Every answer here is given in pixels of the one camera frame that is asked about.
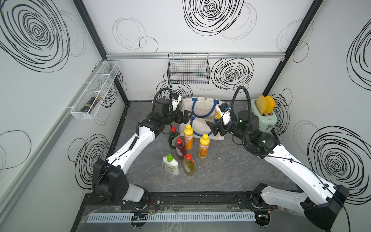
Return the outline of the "white bag with blue handles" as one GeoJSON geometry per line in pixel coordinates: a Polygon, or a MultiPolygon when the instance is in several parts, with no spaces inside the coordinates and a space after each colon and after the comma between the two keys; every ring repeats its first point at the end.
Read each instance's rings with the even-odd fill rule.
{"type": "MultiPolygon", "coordinates": [[[[211,129],[206,124],[207,121],[213,123],[217,123],[219,121],[214,120],[214,115],[216,108],[222,103],[224,103],[224,101],[205,97],[192,97],[182,100],[181,110],[188,110],[192,112],[192,116],[188,124],[190,124],[194,130],[194,139],[201,138],[202,135],[208,134],[211,140],[224,140],[224,136],[214,136],[211,132],[211,129]]],[[[186,125],[180,124],[180,136],[184,136],[184,129],[186,125]]]]}

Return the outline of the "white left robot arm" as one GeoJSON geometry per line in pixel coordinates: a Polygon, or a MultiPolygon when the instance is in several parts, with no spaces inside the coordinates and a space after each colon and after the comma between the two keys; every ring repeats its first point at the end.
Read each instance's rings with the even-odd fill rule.
{"type": "Polygon", "coordinates": [[[99,159],[93,166],[92,191],[111,203],[131,201],[139,203],[145,198],[144,188],[130,184],[126,173],[139,154],[172,123],[184,124],[192,112],[179,109],[182,98],[153,100],[152,111],[137,123],[135,134],[116,153],[99,159]]]}

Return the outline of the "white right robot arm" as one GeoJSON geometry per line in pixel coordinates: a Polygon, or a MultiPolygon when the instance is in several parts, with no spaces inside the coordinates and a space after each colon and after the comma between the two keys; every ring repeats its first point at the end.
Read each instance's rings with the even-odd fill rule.
{"type": "Polygon", "coordinates": [[[278,138],[259,129],[258,117],[245,110],[246,118],[238,119],[233,110],[223,113],[229,118],[217,123],[207,122],[213,135],[230,133],[241,140],[241,145],[251,154],[272,164],[289,177],[298,187],[297,191],[273,188],[259,184],[250,195],[255,208],[280,206],[305,216],[316,227],[329,232],[344,209],[349,190],[334,185],[315,174],[280,143],[278,138]]]}

